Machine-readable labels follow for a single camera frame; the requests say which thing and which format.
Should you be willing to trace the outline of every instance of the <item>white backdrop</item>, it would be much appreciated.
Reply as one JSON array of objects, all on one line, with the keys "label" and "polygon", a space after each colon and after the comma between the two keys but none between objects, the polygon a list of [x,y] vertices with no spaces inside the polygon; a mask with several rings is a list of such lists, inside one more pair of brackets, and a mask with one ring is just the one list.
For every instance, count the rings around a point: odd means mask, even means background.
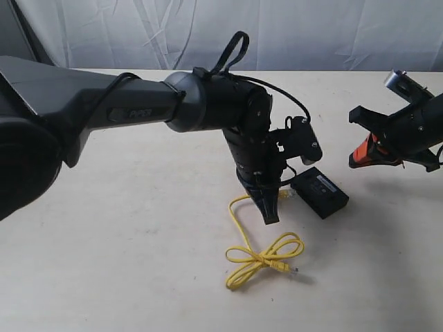
[{"label": "white backdrop", "polygon": [[237,30],[244,70],[443,70],[442,0],[17,0],[52,60],[211,67]]}]

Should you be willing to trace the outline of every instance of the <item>black box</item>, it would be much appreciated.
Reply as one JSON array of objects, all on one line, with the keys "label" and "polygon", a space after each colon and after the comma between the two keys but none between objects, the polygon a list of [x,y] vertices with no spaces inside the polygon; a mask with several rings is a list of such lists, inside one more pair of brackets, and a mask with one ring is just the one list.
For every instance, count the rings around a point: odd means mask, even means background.
[{"label": "black box", "polygon": [[344,208],[349,196],[342,192],[316,167],[297,175],[291,182],[291,188],[324,219]]}]

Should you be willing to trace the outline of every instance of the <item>table surface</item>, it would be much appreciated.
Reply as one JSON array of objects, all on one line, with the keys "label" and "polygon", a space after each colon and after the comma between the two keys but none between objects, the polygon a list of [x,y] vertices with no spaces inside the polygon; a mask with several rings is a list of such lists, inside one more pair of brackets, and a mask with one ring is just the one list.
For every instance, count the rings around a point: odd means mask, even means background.
[{"label": "table surface", "polygon": [[[257,249],[282,232],[302,237],[298,278],[266,269],[225,288],[235,264],[224,251],[242,245],[226,206],[244,190],[220,131],[100,130],[76,168],[0,223],[0,331],[443,331],[443,173],[347,166],[367,134],[348,111],[406,104],[383,86],[387,73],[248,74],[308,106],[316,166],[350,196],[325,220],[298,197],[280,202],[275,225],[250,203],[237,209]],[[443,88],[443,73],[411,77]],[[274,96],[274,126],[302,114]]]}]

